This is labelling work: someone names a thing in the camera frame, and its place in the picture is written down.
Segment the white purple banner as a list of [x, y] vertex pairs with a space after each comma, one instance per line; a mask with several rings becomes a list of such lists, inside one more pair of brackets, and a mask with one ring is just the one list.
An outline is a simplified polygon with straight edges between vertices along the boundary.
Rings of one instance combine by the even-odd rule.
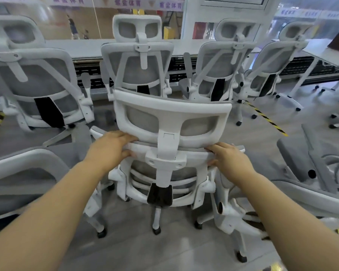
[[143, 9], [182, 12], [185, 0], [44, 0], [51, 6]]

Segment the long white window counter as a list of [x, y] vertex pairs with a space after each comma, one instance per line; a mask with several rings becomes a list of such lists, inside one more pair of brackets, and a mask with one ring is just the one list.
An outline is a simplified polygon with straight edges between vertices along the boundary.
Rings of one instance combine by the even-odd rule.
[[[200, 47], [214, 39], [171, 39], [162, 40], [174, 45], [173, 56], [182, 56], [188, 52], [191, 55], [197, 55]], [[59, 48], [68, 52], [72, 59], [99, 59], [102, 57], [101, 46], [106, 43], [114, 43], [115, 39], [80, 39], [80, 40], [46, 40], [45, 46], [48, 48]]]

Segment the person's left hand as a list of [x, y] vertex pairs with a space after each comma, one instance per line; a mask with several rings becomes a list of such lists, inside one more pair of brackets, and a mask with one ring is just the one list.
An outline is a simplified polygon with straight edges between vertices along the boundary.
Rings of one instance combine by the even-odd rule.
[[107, 132], [90, 146], [83, 163], [102, 174], [108, 173], [123, 160], [124, 147], [137, 140], [136, 136], [122, 131]]

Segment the person's left forearm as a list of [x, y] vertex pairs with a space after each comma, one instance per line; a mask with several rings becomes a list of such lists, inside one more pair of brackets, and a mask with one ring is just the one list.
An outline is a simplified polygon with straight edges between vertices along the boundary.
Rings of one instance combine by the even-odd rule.
[[57, 271], [90, 196], [113, 167], [82, 161], [0, 232], [0, 271]]

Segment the person's right forearm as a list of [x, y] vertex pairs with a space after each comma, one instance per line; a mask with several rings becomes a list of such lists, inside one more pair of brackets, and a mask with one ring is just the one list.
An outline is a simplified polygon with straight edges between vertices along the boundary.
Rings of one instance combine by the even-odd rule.
[[338, 234], [262, 175], [230, 179], [255, 209], [288, 271], [339, 271]]

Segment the white grey mesh office chair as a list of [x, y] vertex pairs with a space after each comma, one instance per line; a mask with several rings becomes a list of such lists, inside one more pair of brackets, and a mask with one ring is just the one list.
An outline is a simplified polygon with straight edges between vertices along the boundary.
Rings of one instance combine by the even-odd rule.
[[275, 95], [276, 85], [281, 82], [280, 73], [294, 59], [294, 55], [303, 50], [308, 42], [305, 33], [313, 27], [311, 22], [291, 22], [279, 33], [278, 40], [265, 45], [251, 69], [241, 75], [238, 103], [248, 97], [264, 97]]
[[102, 80], [108, 100], [115, 88], [146, 95], [168, 97], [172, 94], [168, 68], [174, 44], [162, 39], [162, 19], [158, 15], [117, 14], [113, 17], [115, 42], [101, 46]]
[[5, 115], [15, 116], [25, 132], [56, 128], [63, 131], [43, 146], [71, 136], [90, 145], [87, 124], [94, 121], [89, 73], [78, 86], [71, 56], [45, 46], [36, 23], [24, 16], [0, 15], [0, 103]]
[[256, 22], [249, 19], [223, 19], [214, 32], [215, 41], [204, 43], [193, 73], [191, 57], [184, 53], [186, 78], [179, 81], [182, 97], [197, 103], [232, 102], [238, 86], [236, 74], [256, 43], [249, 34]]
[[203, 205], [215, 193], [217, 168], [208, 166], [213, 154], [205, 147], [217, 143], [232, 103], [196, 103], [145, 95], [123, 88], [113, 91], [118, 128], [138, 141], [124, 146], [127, 157], [108, 179], [117, 182], [117, 195], [155, 208], [152, 230], [161, 233], [163, 208]]
[[0, 231], [82, 161], [90, 144], [33, 147], [0, 158]]
[[[263, 155], [250, 151], [256, 172], [267, 177], [282, 192], [317, 218], [339, 218], [339, 150], [318, 138], [302, 124], [303, 136], [284, 137], [276, 145], [286, 165], [280, 167]], [[211, 195], [216, 226], [234, 238], [235, 255], [247, 262], [244, 235], [265, 239], [267, 234], [255, 213], [239, 203], [245, 195], [217, 172], [216, 192]]]

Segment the person's right hand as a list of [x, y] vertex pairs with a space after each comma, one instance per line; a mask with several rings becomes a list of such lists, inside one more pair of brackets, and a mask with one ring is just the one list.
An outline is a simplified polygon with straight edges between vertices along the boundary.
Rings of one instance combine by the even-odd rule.
[[205, 147], [214, 154], [214, 159], [221, 160], [220, 172], [235, 185], [252, 178], [256, 172], [247, 155], [242, 153], [236, 146], [225, 142], [217, 142]]

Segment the black radiator grille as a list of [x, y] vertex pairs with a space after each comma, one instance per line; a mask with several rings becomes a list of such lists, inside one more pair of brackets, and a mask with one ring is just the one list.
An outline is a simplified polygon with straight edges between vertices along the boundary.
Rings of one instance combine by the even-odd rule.
[[[291, 79], [300, 77], [303, 73], [305, 73], [313, 60], [314, 58], [311, 56], [294, 58], [280, 73], [281, 78]], [[77, 78], [79, 78], [83, 72], [89, 73], [89, 75], [92, 77], [91, 89], [105, 88], [105, 84], [101, 78], [99, 62], [99, 59], [74, 62]], [[172, 83], [186, 78], [183, 57], [179, 56], [171, 58], [168, 71], [170, 75], [170, 82]], [[305, 81], [305, 85], [315, 84], [316, 79], [319, 79], [320, 83], [327, 81], [339, 81], [339, 66], [333, 66], [319, 61], [309, 76], [314, 76], [314, 78], [310, 79], [309, 81]]]

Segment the white desk with wheeled legs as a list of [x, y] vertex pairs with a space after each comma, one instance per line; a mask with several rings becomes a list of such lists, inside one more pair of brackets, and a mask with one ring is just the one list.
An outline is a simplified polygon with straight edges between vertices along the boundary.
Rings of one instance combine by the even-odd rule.
[[330, 39], [309, 39], [308, 45], [302, 50], [305, 54], [312, 56], [314, 59], [310, 66], [307, 68], [305, 73], [303, 73], [295, 84], [293, 89], [288, 93], [278, 93], [276, 94], [276, 99], [286, 100], [295, 107], [295, 111], [299, 112], [303, 109], [303, 106], [294, 99], [295, 94], [303, 85], [305, 80], [309, 77], [310, 73], [313, 71], [315, 66], [319, 61], [330, 64], [331, 66], [339, 66], [339, 51], [333, 50], [328, 47], [331, 43]]

